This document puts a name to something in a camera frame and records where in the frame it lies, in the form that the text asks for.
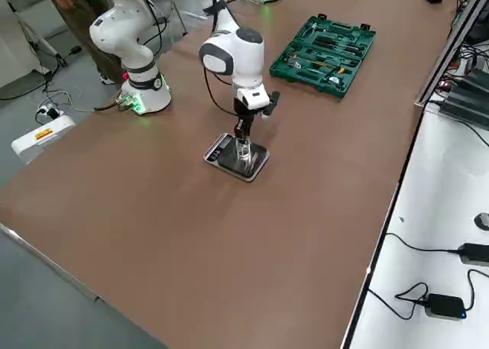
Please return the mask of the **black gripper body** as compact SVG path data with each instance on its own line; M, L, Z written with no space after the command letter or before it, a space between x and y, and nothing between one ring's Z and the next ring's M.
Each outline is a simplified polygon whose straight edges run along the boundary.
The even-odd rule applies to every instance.
M238 115L238 118L241 119L248 127L250 127L254 120L255 110L248 108L247 100L240 100L237 97L234 97L233 106L235 113Z

